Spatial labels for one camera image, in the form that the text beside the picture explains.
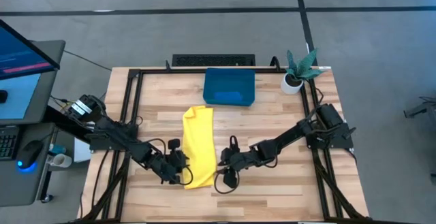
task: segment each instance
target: monitor screen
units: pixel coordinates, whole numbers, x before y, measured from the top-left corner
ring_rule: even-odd
[[[0,20],[0,80],[56,68],[59,65]]]

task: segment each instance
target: artificial plant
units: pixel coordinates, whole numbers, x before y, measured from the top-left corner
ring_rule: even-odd
[[[309,80],[316,78],[318,75],[322,74],[323,71],[319,69],[311,69],[311,66],[316,59],[317,49],[312,50],[303,60],[299,61],[297,64],[294,62],[294,57],[290,50],[287,51],[287,61],[289,62],[289,68],[286,69],[288,75],[291,76],[292,80]]]

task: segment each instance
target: wooden table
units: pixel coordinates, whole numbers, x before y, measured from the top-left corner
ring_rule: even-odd
[[[112,70],[105,104],[107,112],[118,120],[129,68]],[[238,138],[241,150],[261,140],[275,138],[305,117],[300,94],[281,92],[283,74],[256,74],[255,102],[251,107],[214,107],[213,133],[217,160],[228,146],[229,137]],[[315,80],[325,95],[323,103],[332,103],[342,114],[333,74],[323,73]],[[144,121],[138,138],[182,138],[182,115],[191,106],[204,105],[204,74],[147,74],[142,83],[138,115]],[[130,118],[136,81],[129,99]],[[308,100],[313,107],[311,96]],[[83,191],[84,213],[91,207],[91,196],[98,167],[104,152],[91,158]],[[368,215],[354,159],[342,149],[332,149],[332,163],[337,184],[356,210]],[[96,199],[108,183],[112,153],[103,165]],[[222,180],[217,184],[225,189]],[[330,215],[334,205],[326,185]],[[114,216],[116,189],[109,217]],[[131,161],[123,205],[122,222],[134,221],[321,221],[323,220],[311,151],[301,139],[283,149],[276,168],[252,167],[240,172],[240,185],[228,195],[218,194],[213,187],[184,190],[182,186],[161,185],[151,170],[145,171]]]

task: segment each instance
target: gray floor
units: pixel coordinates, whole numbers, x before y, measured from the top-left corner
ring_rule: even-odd
[[[436,0],[305,0],[307,7],[422,6]],[[297,0],[0,0],[0,11],[295,7]],[[156,66],[183,53],[254,53],[258,65],[285,51],[302,57],[299,13],[2,17],[29,39],[65,39],[69,51],[107,67]],[[333,66],[358,169],[375,219],[434,223],[436,129],[403,110],[435,96],[436,12],[309,13],[320,65]],[[109,72],[65,54],[53,95],[102,95]],[[53,174],[49,204],[0,208],[2,223],[75,218],[86,168]],[[35,219],[39,213],[41,219]]]

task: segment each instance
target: blue tray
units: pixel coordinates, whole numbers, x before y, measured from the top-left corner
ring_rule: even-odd
[[[254,71],[208,68],[203,99],[207,104],[250,106],[254,102]]]

